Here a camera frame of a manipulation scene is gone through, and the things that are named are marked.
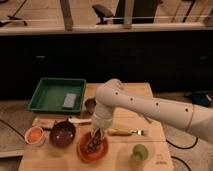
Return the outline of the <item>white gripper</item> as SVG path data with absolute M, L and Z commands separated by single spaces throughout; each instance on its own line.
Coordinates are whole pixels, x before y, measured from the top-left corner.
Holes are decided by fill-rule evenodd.
M 108 129 L 113 123 L 114 108 L 98 103 L 92 115 L 94 128 Z

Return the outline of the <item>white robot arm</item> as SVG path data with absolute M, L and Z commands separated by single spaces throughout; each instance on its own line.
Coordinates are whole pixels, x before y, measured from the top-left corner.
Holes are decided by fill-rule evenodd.
M 92 115 L 94 128 L 108 129 L 117 107 L 130 110 L 213 144 L 213 109 L 199 105 L 134 95 L 119 79 L 110 79 L 95 91 L 97 104 Z

